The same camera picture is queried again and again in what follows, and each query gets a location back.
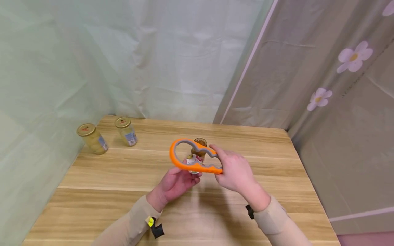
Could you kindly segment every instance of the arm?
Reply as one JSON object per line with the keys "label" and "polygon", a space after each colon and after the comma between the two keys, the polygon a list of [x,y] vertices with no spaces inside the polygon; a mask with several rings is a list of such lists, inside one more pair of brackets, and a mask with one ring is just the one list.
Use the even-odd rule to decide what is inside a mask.
{"label": "arm", "polygon": [[105,229],[92,246],[134,246],[149,229],[145,219],[149,216],[158,219],[160,215],[143,196],[127,214]]}
{"label": "arm", "polygon": [[272,246],[312,246],[274,197],[269,196],[258,183],[248,188],[242,196],[252,207],[258,227]]}
{"label": "arm", "polygon": [[178,168],[168,170],[160,183],[138,199],[127,214],[105,229],[92,246],[135,246],[149,229],[145,220],[148,217],[158,219],[166,204],[198,184],[201,175]]}
{"label": "arm", "polygon": [[218,183],[240,193],[254,211],[258,227],[272,246],[311,246],[311,242],[287,215],[279,202],[261,187],[253,176],[248,161],[240,154],[210,145],[220,159],[223,173],[216,175]]}

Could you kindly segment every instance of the person's right hand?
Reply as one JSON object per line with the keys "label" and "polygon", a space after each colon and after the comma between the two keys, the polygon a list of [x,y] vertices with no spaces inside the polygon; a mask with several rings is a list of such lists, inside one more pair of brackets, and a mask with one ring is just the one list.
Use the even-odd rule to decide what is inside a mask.
{"label": "person's right hand", "polygon": [[248,161],[242,155],[214,144],[209,146],[216,151],[222,164],[223,173],[215,175],[221,186],[242,195],[248,187],[257,183]]}
{"label": "person's right hand", "polygon": [[222,164],[223,172],[215,174],[217,182],[231,191],[240,193],[255,212],[265,210],[271,202],[269,194],[253,176],[249,162],[240,154],[210,144]]}

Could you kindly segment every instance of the white flower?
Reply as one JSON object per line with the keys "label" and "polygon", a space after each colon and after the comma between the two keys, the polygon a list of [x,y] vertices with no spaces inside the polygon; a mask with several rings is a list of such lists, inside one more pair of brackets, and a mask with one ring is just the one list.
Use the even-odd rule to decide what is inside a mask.
{"label": "white flower", "polygon": [[344,64],[340,65],[336,72],[342,73],[349,69],[350,72],[358,71],[362,66],[362,61],[368,60],[372,56],[372,52],[374,51],[368,47],[367,41],[362,41],[359,45],[357,45],[356,49],[353,51],[352,49],[346,48],[338,55],[338,60],[340,62],[344,62]]}
{"label": "white flower", "polygon": [[394,14],[394,0],[392,0],[387,7],[383,10],[383,16],[389,16]]}
{"label": "white flower", "polygon": [[328,100],[326,98],[329,98],[330,96],[333,95],[333,92],[330,90],[326,90],[323,88],[319,88],[312,94],[310,97],[310,101],[308,104],[308,111],[312,111],[316,108],[316,106],[323,107],[326,106],[328,103]]}

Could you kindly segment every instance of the wood grain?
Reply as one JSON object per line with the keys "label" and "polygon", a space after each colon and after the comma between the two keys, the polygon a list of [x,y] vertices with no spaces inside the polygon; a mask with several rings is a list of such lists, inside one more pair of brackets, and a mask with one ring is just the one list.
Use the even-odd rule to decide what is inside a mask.
{"label": "wood grain", "polygon": [[[97,126],[110,147],[108,152],[94,155],[82,149],[24,246],[90,245],[173,166],[169,146],[181,137],[202,137],[244,155],[257,181],[279,200],[314,245],[339,246],[285,131],[133,118],[139,141],[127,147],[113,125],[115,119],[105,116]],[[190,147],[179,146],[177,152],[186,156]],[[206,162],[219,164],[215,158]],[[138,245],[270,245],[248,217],[245,205],[239,194],[220,187],[214,175],[205,173],[198,186],[165,208],[160,218],[165,236],[154,240],[147,233]]]}

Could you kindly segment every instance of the beige sleeve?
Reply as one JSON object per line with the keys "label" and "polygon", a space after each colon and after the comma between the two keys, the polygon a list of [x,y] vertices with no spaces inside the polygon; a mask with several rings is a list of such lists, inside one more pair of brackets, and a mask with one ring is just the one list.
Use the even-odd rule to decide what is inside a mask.
{"label": "beige sleeve", "polygon": [[143,196],[127,214],[105,229],[92,246],[134,246],[149,229],[146,218],[158,219],[160,215]]}
{"label": "beige sleeve", "polygon": [[274,197],[271,197],[271,203],[267,209],[254,213],[254,216],[258,227],[267,236],[272,246],[312,245]]}

